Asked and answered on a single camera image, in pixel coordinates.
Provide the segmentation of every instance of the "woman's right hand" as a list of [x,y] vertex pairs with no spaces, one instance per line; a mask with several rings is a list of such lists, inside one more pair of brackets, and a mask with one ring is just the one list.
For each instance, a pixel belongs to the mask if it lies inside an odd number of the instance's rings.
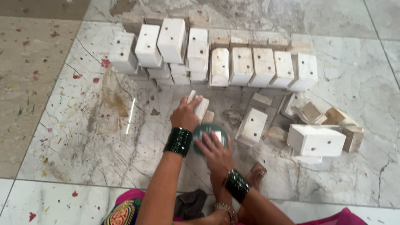
[[233,169],[230,137],[228,136],[228,143],[226,148],[224,148],[214,131],[211,131],[210,136],[214,140],[214,143],[206,133],[203,133],[205,145],[200,140],[197,140],[195,143],[203,153],[211,174],[222,186],[222,182],[228,175],[228,172]]

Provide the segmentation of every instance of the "green sanding disc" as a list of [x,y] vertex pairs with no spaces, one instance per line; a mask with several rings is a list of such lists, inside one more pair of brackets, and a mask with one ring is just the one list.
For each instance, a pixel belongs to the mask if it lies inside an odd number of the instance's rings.
[[190,144],[190,148],[193,149],[197,154],[203,155],[203,153],[200,151],[200,149],[197,147],[197,145],[194,143],[196,140],[202,140],[203,138],[203,133],[206,133],[210,135],[210,132],[214,131],[217,136],[221,134],[221,144],[225,148],[226,145],[228,144],[228,135],[226,132],[222,129],[222,127],[218,126],[217,124],[214,123],[205,123],[198,125],[196,129],[193,131],[193,140],[192,143]]

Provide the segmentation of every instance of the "hand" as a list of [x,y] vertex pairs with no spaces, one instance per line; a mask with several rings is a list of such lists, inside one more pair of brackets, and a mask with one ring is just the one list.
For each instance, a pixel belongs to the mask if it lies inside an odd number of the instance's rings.
[[189,104],[189,96],[183,97],[177,109],[170,116],[172,128],[181,127],[193,133],[199,124],[199,119],[193,113],[194,108],[203,100],[203,96],[194,98]]
[[222,186],[223,180],[228,175],[228,172],[233,169],[232,150],[230,144],[230,137],[228,136],[228,143],[224,148],[214,131],[210,133],[214,143],[206,133],[203,133],[204,145],[200,140],[195,143],[203,153],[207,167],[213,176],[213,179]]

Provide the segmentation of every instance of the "green bangle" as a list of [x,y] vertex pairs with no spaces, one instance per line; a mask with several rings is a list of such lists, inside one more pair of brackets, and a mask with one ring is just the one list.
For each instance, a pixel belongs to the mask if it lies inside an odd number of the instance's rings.
[[171,151],[185,157],[189,151],[192,139],[192,132],[180,127],[172,128],[168,142],[164,147],[164,152]]

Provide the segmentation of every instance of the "beige marble tile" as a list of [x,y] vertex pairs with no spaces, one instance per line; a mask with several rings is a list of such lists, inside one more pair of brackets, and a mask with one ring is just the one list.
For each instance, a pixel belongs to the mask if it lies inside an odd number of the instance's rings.
[[0,21],[0,177],[15,177],[81,22]]

